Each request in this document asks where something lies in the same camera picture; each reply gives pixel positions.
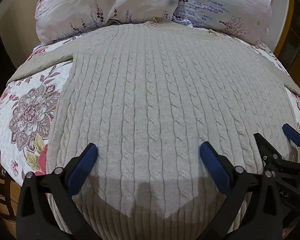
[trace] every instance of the metal screw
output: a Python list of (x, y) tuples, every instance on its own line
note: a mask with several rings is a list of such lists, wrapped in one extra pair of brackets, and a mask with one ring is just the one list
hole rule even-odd
[(268, 178), (270, 178), (270, 177), (272, 176), (272, 173), (271, 173), (271, 171), (266, 171), (266, 172), (265, 172), (265, 175), (266, 175)]
[(32, 171), (27, 172), (26, 177), (28, 179), (31, 178), (32, 176), (33, 176), (33, 172)]
[(235, 171), (236, 171), (237, 173), (243, 173), (244, 168), (242, 168), (241, 166), (236, 166), (236, 167), (235, 167)]
[(62, 168), (62, 167), (57, 167), (57, 168), (54, 169), (53, 172), (54, 172), (55, 174), (61, 174), (62, 171), (63, 171), (63, 168)]

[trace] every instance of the wall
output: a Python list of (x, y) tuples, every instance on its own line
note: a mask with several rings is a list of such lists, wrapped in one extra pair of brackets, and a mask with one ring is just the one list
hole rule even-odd
[(269, 26), (269, 33), (261, 41), (266, 44), (271, 51), (274, 51), (277, 45), (289, 7), (289, 0), (274, 0), (272, 4), (272, 20)]
[(35, 30), (35, 8), (36, 0), (3, 0), (0, 4), (0, 35), (16, 68), (40, 43)]

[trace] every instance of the wooden floor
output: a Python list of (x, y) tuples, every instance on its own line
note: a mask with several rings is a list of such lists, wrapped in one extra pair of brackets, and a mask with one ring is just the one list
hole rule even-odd
[[(17, 214), (17, 206), (18, 206), (18, 199), (20, 195), (21, 187), (16, 182), (11, 182), (10, 186), (10, 197), (11, 197), (11, 205), (14, 210), (14, 214)], [(7, 206), (0, 203), (0, 212), (4, 214), (8, 214)], [(5, 224), (7, 225), (8, 230), (10, 233), (16, 237), (16, 223), (4, 220)]]

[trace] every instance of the beige sweater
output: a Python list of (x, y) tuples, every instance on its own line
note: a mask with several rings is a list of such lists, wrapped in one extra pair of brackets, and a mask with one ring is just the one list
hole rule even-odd
[(73, 199), (103, 240), (196, 239), (225, 198), (199, 158), (203, 141), (248, 172), (263, 170), (256, 132), (293, 158), (282, 132), (295, 119), (283, 82), (235, 39), (158, 19), (110, 26), (34, 56), (13, 78), (70, 58), (47, 173), (98, 146)]

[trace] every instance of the large flower pattern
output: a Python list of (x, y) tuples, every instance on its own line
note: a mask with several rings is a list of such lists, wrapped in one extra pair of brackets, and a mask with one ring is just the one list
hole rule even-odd
[(51, 120), (58, 102), (60, 93), (55, 91), (55, 85), (48, 85), (60, 74), (54, 72), (55, 66), (45, 78), (40, 77), (42, 84), (32, 88), (15, 103), (9, 129), (12, 132), (11, 143), (16, 144), (19, 151), (26, 147), (30, 152), (35, 151), (34, 139), (38, 133), (42, 139), (49, 138)]

